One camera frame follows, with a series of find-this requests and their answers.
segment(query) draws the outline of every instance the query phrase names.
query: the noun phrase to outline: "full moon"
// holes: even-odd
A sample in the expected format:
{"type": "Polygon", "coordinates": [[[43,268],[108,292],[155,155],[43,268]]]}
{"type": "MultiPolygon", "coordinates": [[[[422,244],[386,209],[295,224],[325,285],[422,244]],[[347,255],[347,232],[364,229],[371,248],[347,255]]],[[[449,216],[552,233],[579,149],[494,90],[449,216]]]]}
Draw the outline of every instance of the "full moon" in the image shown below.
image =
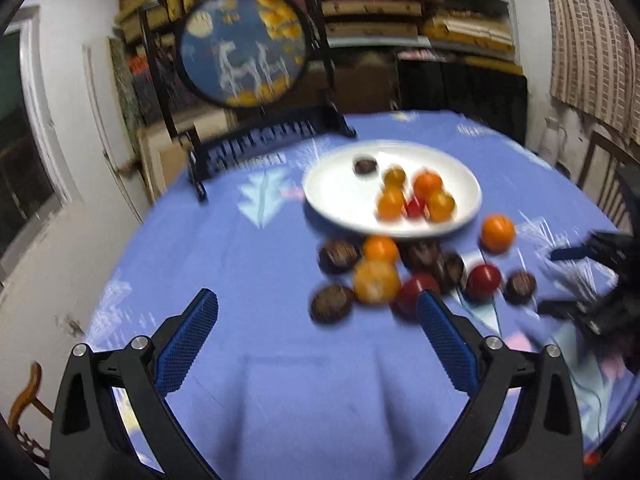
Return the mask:
{"type": "Polygon", "coordinates": [[[206,38],[213,32],[213,19],[208,12],[201,10],[190,17],[187,23],[187,31],[198,37],[206,38]]]}

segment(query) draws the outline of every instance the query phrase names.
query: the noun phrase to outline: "red apple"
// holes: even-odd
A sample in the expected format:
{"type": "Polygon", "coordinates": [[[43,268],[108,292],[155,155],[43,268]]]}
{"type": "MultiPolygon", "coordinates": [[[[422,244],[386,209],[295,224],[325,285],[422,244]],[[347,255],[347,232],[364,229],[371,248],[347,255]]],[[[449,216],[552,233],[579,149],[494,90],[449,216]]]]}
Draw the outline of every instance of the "red apple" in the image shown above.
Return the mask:
{"type": "Polygon", "coordinates": [[[418,303],[418,295],[424,290],[432,290],[440,293],[438,282],[426,272],[414,274],[402,284],[402,288],[396,298],[391,302],[391,309],[398,316],[415,321],[417,319],[415,308],[418,303]]]}
{"type": "Polygon", "coordinates": [[[481,264],[473,268],[466,279],[465,295],[475,303],[490,301],[500,288],[502,275],[492,264],[481,264]]]}

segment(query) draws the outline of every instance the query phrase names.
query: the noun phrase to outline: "blue tablecloth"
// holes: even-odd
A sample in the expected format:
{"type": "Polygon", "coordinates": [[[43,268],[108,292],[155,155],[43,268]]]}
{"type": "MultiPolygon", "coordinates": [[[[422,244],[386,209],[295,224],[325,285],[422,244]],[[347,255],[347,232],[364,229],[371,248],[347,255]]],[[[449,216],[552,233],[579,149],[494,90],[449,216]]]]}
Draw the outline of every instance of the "blue tablecloth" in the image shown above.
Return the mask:
{"type": "MultiPolygon", "coordinates": [[[[569,297],[545,255],[612,225],[571,181],[532,153],[452,112],[348,118],[359,140],[419,142],[458,158],[482,187],[478,217],[444,238],[466,263],[481,260],[481,219],[510,216],[518,238],[491,258],[503,274],[525,267],[538,279],[539,298],[569,297]]],[[[443,441],[468,397],[453,389],[418,326],[397,322],[388,309],[357,308],[328,328],[311,322],[308,302],[326,282],[318,245],[335,228],[310,210],[303,171],[348,142],[338,136],[306,140],[258,158],[206,183],[198,204],[182,177],[159,200],[107,283],[87,341],[94,351],[116,349],[152,334],[207,287],[218,295],[218,322],[182,388],[167,397],[204,458],[225,479],[412,478],[443,441]]],[[[586,260],[575,267],[606,290],[615,276],[586,260]]],[[[538,351],[555,342],[568,362],[593,449],[638,396],[639,381],[615,352],[594,354],[568,322],[527,308],[469,306],[446,298],[483,335],[495,333],[516,349],[538,351]]],[[[476,467],[492,461],[517,400],[510,392],[476,467]]],[[[154,463],[126,396],[117,393],[142,460],[154,463]]]]}

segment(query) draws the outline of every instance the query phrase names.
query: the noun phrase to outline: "wooden chair back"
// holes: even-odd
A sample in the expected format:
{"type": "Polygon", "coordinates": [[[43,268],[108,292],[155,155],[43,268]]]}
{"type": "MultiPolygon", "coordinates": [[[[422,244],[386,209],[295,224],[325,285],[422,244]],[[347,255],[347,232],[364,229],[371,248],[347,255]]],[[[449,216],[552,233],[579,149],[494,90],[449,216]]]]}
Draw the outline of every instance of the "wooden chair back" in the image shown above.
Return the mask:
{"type": "Polygon", "coordinates": [[[640,162],[612,140],[607,139],[607,137],[598,132],[591,132],[587,155],[584,158],[580,177],[578,177],[577,185],[581,190],[584,190],[584,183],[590,172],[596,147],[600,147],[607,153],[607,171],[604,174],[596,204],[616,227],[620,227],[623,219],[627,216],[627,211],[622,193],[620,193],[620,185],[616,179],[616,169],[627,164],[635,164],[637,166],[640,165],[640,162]]]}
{"type": "Polygon", "coordinates": [[[14,405],[9,412],[8,426],[9,430],[15,435],[20,442],[22,448],[27,452],[29,457],[43,467],[49,467],[49,450],[43,448],[29,435],[21,430],[20,416],[28,406],[33,406],[49,420],[53,420],[53,413],[44,404],[40,402],[37,395],[40,391],[40,383],[42,382],[42,367],[34,361],[31,363],[31,373],[27,387],[21,391],[20,395],[15,399],[14,405]]]}

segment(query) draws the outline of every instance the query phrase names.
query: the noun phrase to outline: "white horse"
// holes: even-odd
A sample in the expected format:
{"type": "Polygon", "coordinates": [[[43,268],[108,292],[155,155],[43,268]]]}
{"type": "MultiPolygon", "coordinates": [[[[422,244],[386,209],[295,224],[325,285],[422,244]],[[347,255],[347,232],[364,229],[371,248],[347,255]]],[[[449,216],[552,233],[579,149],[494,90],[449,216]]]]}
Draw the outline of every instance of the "white horse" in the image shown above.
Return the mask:
{"type": "Polygon", "coordinates": [[[267,61],[267,52],[268,48],[266,45],[260,43],[260,41],[256,41],[255,44],[258,46],[258,62],[260,63],[260,69],[267,79],[267,84],[269,88],[273,91],[273,79],[271,79],[271,74],[275,74],[277,72],[283,73],[285,77],[285,81],[287,86],[289,85],[289,72],[287,71],[287,65],[284,62],[284,58],[281,56],[279,60],[275,63],[269,63],[267,61]]]}
{"type": "Polygon", "coordinates": [[[221,41],[216,45],[218,51],[218,62],[220,64],[220,87],[230,87],[235,97],[238,97],[238,92],[242,91],[242,85],[236,81],[242,79],[245,75],[251,74],[254,78],[254,94],[257,98],[262,96],[262,78],[258,72],[258,67],[255,63],[255,58],[250,57],[241,66],[233,66],[228,59],[228,54],[236,49],[236,44],[233,41],[221,41]]]}

